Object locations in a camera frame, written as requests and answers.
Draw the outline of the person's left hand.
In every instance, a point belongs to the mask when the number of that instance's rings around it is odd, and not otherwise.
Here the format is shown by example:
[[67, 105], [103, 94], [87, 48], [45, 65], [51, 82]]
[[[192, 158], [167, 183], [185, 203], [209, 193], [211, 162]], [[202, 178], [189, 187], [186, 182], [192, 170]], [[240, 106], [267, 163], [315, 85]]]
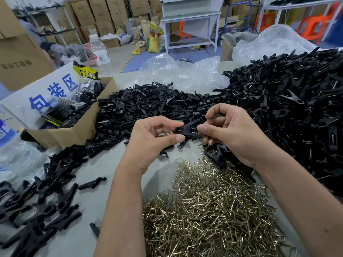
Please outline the person's left hand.
[[118, 164], [118, 170], [143, 175], [160, 154], [154, 152], [154, 138], [174, 134], [173, 130], [183, 125], [183, 122], [165, 116], [153, 116], [136, 121], [128, 146]]

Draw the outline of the person's right hand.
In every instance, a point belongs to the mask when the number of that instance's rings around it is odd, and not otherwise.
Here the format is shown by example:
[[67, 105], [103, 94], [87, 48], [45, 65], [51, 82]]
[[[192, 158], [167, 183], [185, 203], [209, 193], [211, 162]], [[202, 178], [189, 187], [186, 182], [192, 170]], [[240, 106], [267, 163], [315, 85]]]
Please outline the person's right hand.
[[271, 140], [241, 107], [219, 103], [211, 107], [203, 124], [227, 128], [224, 140], [203, 140], [203, 144], [223, 143], [243, 164], [259, 169], [268, 165]]

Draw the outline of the black plastic clothes clip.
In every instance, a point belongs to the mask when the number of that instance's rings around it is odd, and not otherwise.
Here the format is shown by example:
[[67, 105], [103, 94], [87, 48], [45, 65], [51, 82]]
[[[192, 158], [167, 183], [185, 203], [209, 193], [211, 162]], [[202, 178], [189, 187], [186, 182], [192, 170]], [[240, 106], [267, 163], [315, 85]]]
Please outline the black plastic clothes clip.
[[177, 146], [178, 149], [182, 149], [189, 139], [196, 140], [202, 138], [202, 136], [197, 131], [197, 125], [199, 125], [200, 123], [201, 119], [196, 119], [173, 130], [174, 134], [181, 134], [185, 136], [185, 140], [183, 142], [180, 142], [180, 144]]

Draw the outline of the person's right forearm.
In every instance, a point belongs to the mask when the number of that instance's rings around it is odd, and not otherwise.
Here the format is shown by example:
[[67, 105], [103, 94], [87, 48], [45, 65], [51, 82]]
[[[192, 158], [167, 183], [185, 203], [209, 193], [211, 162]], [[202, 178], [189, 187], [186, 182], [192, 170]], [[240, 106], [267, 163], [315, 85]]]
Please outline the person's right forearm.
[[343, 204], [279, 148], [251, 153], [285, 216], [311, 257], [343, 257]]

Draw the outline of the person's left forearm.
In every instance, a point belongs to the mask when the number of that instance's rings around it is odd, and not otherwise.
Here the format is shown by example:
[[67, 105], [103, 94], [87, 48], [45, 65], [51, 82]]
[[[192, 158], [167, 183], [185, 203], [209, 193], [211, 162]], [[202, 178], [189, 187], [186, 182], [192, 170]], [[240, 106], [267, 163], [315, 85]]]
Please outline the person's left forearm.
[[123, 156], [113, 177], [93, 257], [146, 257], [142, 169]]

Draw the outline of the pile of black clip halves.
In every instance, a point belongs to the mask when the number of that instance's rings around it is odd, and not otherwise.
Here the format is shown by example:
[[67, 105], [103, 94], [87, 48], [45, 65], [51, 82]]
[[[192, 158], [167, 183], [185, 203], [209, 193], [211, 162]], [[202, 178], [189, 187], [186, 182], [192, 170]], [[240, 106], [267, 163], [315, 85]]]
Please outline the pile of black clip halves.
[[165, 116], [184, 124], [201, 119], [212, 105], [214, 97], [194, 91], [187, 93], [167, 85], [152, 82], [150, 85], [134, 85], [99, 99], [100, 111], [95, 124], [96, 134], [87, 140], [85, 151], [92, 159], [102, 151], [113, 148], [123, 140], [129, 140], [136, 121], [153, 116]]
[[16, 186], [9, 180], [0, 182], [0, 225], [17, 231], [5, 241], [0, 250], [16, 244], [10, 257], [34, 257], [56, 233], [66, 230], [82, 216], [79, 204], [72, 204], [78, 190], [94, 189], [105, 177], [79, 185], [73, 183], [74, 170], [104, 150], [105, 143], [73, 145], [52, 155], [43, 165], [43, 176], [33, 181], [23, 180]]

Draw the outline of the crumpled clear plastic bag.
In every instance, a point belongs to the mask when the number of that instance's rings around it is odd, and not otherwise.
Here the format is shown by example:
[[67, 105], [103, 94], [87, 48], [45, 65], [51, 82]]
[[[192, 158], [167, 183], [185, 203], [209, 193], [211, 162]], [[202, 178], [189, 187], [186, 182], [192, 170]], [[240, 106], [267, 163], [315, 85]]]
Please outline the crumpled clear plastic bag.
[[174, 89], [187, 93], [206, 94], [214, 89], [224, 89], [230, 85], [229, 77], [217, 71], [220, 57], [209, 57], [194, 64], [176, 61], [166, 53], [157, 55], [143, 63], [137, 77], [125, 86], [143, 86], [158, 82], [167, 85], [173, 82]]

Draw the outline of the pile of assembled black clips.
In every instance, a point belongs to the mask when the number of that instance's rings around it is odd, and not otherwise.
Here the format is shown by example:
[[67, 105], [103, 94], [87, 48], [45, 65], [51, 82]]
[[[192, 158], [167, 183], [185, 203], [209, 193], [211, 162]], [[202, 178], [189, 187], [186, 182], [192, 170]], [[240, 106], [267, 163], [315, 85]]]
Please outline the pile of assembled black clips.
[[277, 146], [343, 202], [343, 48], [273, 54], [224, 71], [211, 105], [246, 110]]

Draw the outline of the open brown cardboard box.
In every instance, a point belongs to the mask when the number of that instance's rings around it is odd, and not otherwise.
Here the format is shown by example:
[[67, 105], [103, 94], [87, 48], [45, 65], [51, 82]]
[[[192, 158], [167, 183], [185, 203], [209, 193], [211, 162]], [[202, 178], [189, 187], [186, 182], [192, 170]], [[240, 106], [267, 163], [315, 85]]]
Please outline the open brown cardboard box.
[[26, 131], [45, 149], [56, 146], [65, 148], [72, 145], [85, 145], [86, 140], [95, 136], [95, 124], [99, 111], [99, 101], [96, 101], [73, 127], [26, 129]]

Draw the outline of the yellow sack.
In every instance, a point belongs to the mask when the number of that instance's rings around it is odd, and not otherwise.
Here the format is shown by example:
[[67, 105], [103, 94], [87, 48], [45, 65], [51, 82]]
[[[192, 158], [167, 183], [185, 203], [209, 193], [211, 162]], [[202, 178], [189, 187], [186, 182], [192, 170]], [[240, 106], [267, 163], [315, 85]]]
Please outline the yellow sack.
[[147, 48], [149, 53], [159, 52], [159, 39], [157, 35], [149, 35]]

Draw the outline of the large clear plastic bag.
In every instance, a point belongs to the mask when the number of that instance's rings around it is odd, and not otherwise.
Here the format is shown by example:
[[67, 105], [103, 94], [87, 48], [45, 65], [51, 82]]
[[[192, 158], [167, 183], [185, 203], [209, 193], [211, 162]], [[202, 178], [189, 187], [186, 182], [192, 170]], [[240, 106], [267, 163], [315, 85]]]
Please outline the large clear plastic bag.
[[273, 54], [295, 54], [311, 52], [317, 46], [304, 38], [288, 25], [272, 25], [263, 30], [254, 40], [251, 37], [240, 40], [233, 48], [233, 61], [248, 65], [251, 60], [262, 59]]

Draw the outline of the yellow and black label card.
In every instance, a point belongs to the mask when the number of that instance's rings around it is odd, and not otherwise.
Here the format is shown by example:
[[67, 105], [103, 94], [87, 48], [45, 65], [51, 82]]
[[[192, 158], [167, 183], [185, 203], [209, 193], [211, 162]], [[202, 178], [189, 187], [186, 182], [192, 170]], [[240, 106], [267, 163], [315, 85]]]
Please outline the yellow and black label card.
[[81, 77], [89, 78], [92, 80], [99, 80], [98, 71], [96, 69], [92, 69], [87, 66], [81, 65], [75, 60], [73, 61], [73, 69]]

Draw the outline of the beige woven sack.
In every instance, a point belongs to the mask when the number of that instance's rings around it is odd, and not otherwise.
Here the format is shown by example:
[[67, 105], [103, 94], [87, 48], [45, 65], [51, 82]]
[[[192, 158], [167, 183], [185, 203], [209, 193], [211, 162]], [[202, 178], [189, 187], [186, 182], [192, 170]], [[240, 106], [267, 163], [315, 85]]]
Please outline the beige woven sack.
[[137, 44], [140, 41], [148, 40], [151, 32], [151, 21], [141, 20], [140, 25], [132, 28], [131, 44]]

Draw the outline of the white metal work table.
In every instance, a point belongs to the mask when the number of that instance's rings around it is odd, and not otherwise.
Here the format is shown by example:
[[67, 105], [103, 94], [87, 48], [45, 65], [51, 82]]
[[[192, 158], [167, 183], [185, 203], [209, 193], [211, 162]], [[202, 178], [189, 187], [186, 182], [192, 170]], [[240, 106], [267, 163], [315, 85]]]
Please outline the white metal work table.
[[[224, 0], [161, 0], [166, 54], [172, 49], [212, 45], [217, 52], [221, 9]], [[183, 31], [190, 40], [170, 42], [169, 25], [184, 21]]]

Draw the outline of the clear plastic water bottle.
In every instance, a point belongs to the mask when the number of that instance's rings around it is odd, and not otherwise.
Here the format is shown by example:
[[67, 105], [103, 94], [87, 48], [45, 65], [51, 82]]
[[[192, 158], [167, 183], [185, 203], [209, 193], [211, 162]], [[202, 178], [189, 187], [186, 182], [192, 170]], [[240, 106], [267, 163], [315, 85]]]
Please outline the clear plastic water bottle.
[[96, 61], [98, 72], [101, 76], [111, 73], [111, 61], [105, 45], [100, 41], [98, 35], [89, 36], [92, 55]]

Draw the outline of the white woven sack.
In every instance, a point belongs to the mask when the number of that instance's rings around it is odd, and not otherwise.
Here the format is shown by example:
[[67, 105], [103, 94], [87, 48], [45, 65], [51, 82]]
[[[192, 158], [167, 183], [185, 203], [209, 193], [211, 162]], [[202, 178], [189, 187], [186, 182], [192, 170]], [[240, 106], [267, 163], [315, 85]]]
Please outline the white woven sack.
[[126, 33], [122, 33], [120, 35], [109, 33], [100, 37], [100, 41], [106, 48], [113, 48], [130, 43], [132, 41], [132, 36]]

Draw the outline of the blue hand truck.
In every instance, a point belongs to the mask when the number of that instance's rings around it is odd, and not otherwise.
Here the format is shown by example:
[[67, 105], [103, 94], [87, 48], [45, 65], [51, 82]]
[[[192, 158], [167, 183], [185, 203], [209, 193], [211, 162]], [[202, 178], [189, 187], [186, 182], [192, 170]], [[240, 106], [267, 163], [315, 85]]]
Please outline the blue hand truck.
[[[236, 6], [237, 7], [248, 6], [249, 8], [248, 13], [228, 16], [229, 10], [231, 9], [232, 12], [234, 12], [234, 7]], [[242, 2], [237, 2], [234, 4], [230, 4], [227, 8], [227, 12], [225, 15], [222, 34], [225, 34], [228, 32], [233, 33], [233, 32], [248, 30], [252, 8], [253, 8], [253, 3], [251, 1], [242, 1]]]

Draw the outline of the orange plastic stool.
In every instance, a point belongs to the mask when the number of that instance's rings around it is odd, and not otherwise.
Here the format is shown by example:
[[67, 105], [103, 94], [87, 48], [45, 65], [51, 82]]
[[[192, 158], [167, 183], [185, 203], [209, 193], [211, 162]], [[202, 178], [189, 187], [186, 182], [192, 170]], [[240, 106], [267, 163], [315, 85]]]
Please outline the orange plastic stool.
[[260, 29], [257, 30], [259, 17], [260, 17], [260, 14], [257, 15], [254, 29], [255, 29], [257, 32], [262, 32], [262, 31], [264, 31], [265, 29], [267, 29], [268, 27], [274, 25], [274, 23], [275, 23], [275, 18], [276, 18], [276, 12], [265, 12], [264, 15], [263, 15], [263, 18], [262, 18], [262, 22], [261, 22], [261, 25], [260, 25]]
[[315, 44], [319, 44], [324, 34], [324, 30], [332, 21], [333, 15], [338, 8], [339, 2], [331, 4], [328, 13], [307, 16], [302, 19], [296, 32], [304, 39], [312, 41]]

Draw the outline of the stack of brown cardboard boxes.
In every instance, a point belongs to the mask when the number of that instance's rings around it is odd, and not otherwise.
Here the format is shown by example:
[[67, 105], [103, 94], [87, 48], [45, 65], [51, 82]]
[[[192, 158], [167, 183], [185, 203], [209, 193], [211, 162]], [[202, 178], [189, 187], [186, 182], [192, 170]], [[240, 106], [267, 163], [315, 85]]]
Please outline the stack of brown cardboard boxes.
[[90, 29], [101, 37], [127, 32], [129, 19], [138, 26], [142, 20], [162, 17], [161, 0], [66, 0], [64, 7], [82, 43], [90, 41]]

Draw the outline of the white sign board blue characters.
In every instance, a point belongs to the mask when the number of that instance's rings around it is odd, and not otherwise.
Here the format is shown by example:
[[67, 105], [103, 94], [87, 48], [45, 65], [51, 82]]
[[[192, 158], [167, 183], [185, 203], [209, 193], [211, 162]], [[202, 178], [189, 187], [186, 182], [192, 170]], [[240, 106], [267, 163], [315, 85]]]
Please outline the white sign board blue characters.
[[42, 115], [50, 110], [54, 98], [71, 99], [78, 90], [81, 76], [70, 62], [0, 101], [0, 111], [20, 122], [24, 128], [40, 129]]

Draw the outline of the clear bag with blue label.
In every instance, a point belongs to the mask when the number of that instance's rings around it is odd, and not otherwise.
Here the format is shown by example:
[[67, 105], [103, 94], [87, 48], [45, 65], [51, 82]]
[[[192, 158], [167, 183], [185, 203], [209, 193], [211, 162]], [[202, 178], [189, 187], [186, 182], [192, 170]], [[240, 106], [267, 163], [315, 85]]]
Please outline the clear bag with blue label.
[[47, 155], [37, 149], [32, 142], [21, 140], [20, 135], [0, 119], [0, 183], [12, 184], [33, 181], [41, 177]]

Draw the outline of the metal shelf rack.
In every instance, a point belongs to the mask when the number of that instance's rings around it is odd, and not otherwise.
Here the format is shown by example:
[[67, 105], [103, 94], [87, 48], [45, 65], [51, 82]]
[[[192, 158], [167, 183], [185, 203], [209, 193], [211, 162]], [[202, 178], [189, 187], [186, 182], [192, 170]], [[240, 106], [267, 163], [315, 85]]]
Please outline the metal shelf rack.
[[24, 7], [23, 12], [41, 31], [44, 40], [55, 40], [65, 47], [83, 44], [84, 37], [70, 2], [43, 8]]

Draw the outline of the large brown cardboard box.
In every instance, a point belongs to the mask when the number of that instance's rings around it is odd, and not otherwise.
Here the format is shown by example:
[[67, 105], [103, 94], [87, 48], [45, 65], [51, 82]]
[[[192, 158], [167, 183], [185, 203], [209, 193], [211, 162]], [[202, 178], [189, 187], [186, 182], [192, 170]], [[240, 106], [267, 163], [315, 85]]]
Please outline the large brown cardboard box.
[[21, 25], [5, 0], [0, 0], [0, 83], [17, 91], [52, 73], [54, 64]]

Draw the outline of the white frame table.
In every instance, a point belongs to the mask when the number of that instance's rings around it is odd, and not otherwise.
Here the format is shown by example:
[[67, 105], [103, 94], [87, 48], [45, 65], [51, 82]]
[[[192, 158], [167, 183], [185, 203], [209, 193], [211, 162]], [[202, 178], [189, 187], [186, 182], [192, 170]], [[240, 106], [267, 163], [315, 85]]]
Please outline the white frame table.
[[332, 18], [327, 20], [329, 24], [327, 27], [324, 27], [325, 32], [320, 39], [320, 41], [324, 41], [329, 31], [331, 30], [332, 25], [336, 22], [336, 19], [338, 17], [338, 14], [341, 8], [343, 8], [343, 0], [263, 0], [256, 31], [258, 33], [261, 32], [260, 27], [262, 24], [263, 14], [266, 10], [277, 11], [275, 22], [274, 22], [274, 24], [277, 25], [279, 23], [282, 11], [296, 9], [296, 8], [303, 8], [303, 7], [328, 5], [324, 13], [325, 15], [327, 15], [329, 8], [332, 6], [332, 4], [337, 3], [337, 2], [339, 3], [339, 5], [336, 11], [334, 12]]

